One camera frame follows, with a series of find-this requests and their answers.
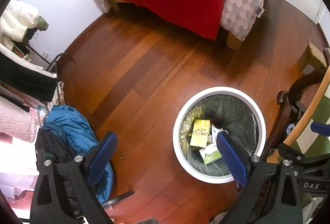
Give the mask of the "white coat on rack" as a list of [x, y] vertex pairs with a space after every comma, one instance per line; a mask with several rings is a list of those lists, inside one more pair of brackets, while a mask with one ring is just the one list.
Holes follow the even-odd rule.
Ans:
[[47, 21], [39, 10], [23, 1], [11, 0], [1, 15], [1, 45], [12, 51], [14, 41], [23, 42], [29, 29], [46, 31]]

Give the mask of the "green cardboard box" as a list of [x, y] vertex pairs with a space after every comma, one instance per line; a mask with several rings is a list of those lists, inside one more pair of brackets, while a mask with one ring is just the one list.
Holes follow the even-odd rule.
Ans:
[[217, 161], [222, 158], [222, 155], [218, 150], [216, 143], [211, 143], [205, 148], [200, 149], [199, 153], [205, 165], [213, 163], [214, 161]]

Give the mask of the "yellow cigarette carton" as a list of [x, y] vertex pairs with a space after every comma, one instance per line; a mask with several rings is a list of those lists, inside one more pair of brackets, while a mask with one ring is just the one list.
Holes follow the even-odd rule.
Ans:
[[210, 120], [195, 119], [191, 133], [190, 146], [204, 148], [210, 134]]

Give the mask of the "cardboard box on floor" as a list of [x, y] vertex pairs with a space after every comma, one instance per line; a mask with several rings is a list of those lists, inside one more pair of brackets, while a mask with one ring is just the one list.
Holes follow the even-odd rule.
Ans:
[[298, 66], [304, 75], [327, 68], [323, 53], [310, 41], [298, 60]]

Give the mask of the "blue jacket on floor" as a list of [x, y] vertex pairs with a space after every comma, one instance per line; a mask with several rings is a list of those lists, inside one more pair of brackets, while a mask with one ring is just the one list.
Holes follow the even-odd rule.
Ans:
[[[98, 139], [86, 118], [78, 110], [68, 105], [53, 106], [45, 116], [42, 126], [67, 143], [76, 155], [85, 155], [90, 148], [98, 144]], [[108, 164], [94, 190], [100, 203], [108, 200], [113, 181], [112, 167]]]

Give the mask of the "round green checkered table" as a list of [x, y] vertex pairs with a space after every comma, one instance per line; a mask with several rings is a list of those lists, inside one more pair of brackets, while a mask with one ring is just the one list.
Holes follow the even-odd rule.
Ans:
[[[312, 102], [309, 106], [305, 106], [306, 112], [298, 116], [298, 122], [287, 126], [285, 140], [282, 143], [293, 147], [307, 157], [329, 153], [329, 137], [314, 133], [310, 129], [312, 122], [329, 124], [329, 69], [318, 85], [319, 88]], [[277, 164], [282, 159], [278, 149], [271, 149], [266, 161]]]

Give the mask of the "white round trash bin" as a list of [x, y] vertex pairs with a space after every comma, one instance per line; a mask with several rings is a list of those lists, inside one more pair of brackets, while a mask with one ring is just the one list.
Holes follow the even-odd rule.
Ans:
[[232, 87], [212, 87], [191, 97], [172, 130], [174, 153], [195, 179], [211, 184], [237, 180], [228, 149], [246, 158], [261, 156], [266, 124], [257, 103]]

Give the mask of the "white pink torn box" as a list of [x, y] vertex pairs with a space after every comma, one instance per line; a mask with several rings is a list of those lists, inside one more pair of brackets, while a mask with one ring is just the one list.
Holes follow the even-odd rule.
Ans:
[[211, 125], [211, 133], [210, 133], [210, 141], [211, 143], [216, 143], [217, 142], [217, 135], [220, 132], [228, 132], [224, 130], [223, 128], [217, 128], [214, 125]]

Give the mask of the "pink cloth pile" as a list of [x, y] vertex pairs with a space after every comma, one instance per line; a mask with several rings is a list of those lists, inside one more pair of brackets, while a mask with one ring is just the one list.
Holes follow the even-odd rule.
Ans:
[[36, 118], [1, 97], [1, 132], [16, 139], [32, 143], [38, 132]]

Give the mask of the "dark wooden chair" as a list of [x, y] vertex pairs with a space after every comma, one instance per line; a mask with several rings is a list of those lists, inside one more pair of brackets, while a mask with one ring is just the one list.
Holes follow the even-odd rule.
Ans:
[[266, 160], [271, 149], [277, 149], [284, 142], [287, 126], [298, 122], [298, 116], [306, 112], [306, 107], [300, 102], [303, 93], [308, 87], [321, 83], [326, 72], [327, 70], [324, 69], [302, 76], [291, 85], [288, 91], [280, 91], [277, 94], [276, 102], [280, 108], [261, 155], [262, 160]]

